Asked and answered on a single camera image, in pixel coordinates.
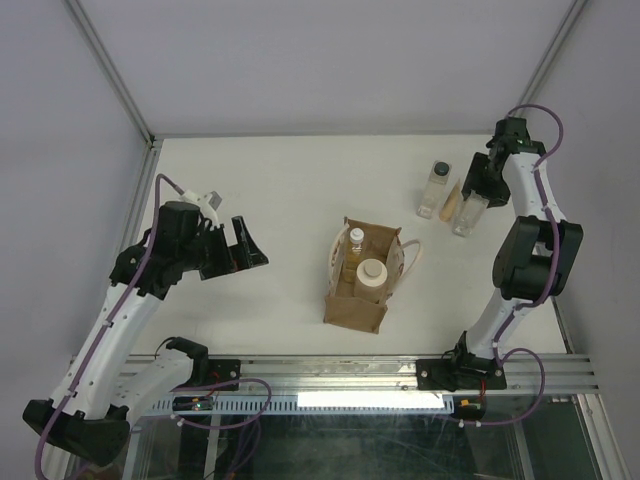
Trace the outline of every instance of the brown paper bag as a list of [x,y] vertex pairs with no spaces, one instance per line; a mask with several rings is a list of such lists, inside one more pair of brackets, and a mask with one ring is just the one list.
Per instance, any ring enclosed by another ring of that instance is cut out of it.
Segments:
[[[375,258],[387,267],[386,295],[379,303],[353,296],[353,283],[342,280],[340,272],[345,257],[347,238],[352,228],[364,231],[363,259]],[[325,297],[324,322],[361,332],[379,333],[391,297],[404,269],[404,251],[400,243],[400,228],[359,222],[345,218],[345,226],[336,237],[329,260],[329,294]]]

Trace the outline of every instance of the white jar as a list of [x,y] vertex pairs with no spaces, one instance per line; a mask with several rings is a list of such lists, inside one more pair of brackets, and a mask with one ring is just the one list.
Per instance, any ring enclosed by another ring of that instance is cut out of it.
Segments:
[[360,262],[354,295],[367,302],[378,303],[385,293],[387,276],[387,267],[380,260],[369,258]]

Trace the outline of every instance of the white lid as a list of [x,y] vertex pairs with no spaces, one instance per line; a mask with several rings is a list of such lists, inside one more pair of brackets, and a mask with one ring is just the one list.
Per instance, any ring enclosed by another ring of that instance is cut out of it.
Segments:
[[349,233],[349,238],[351,239],[351,243],[355,243],[356,245],[359,245],[364,240],[364,232],[362,231],[361,228],[354,228]]
[[368,258],[358,265],[357,276],[363,285],[377,288],[387,281],[387,267],[380,260]]

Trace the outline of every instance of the amber liquid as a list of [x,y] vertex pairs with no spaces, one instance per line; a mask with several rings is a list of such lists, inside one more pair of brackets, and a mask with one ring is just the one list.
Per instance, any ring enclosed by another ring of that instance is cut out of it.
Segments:
[[349,242],[342,266],[342,279],[345,282],[354,283],[356,281],[356,272],[362,259],[362,244],[355,245]]

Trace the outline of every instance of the glass panel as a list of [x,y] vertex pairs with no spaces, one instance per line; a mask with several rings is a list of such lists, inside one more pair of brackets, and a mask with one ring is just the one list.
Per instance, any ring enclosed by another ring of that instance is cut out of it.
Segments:
[[[488,397],[485,419],[517,416],[531,401]],[[244,418],[190,417],[206,425]],[[581,425],[576,405],[550,398],[531,417],[508,427],[461,429],[430,415],[283,414],[263,416],[259,434],[254,427],[218,433],[149,417],[112,466],[80,479],[596,480]],[[235,468],[258,437],[255,454]]]

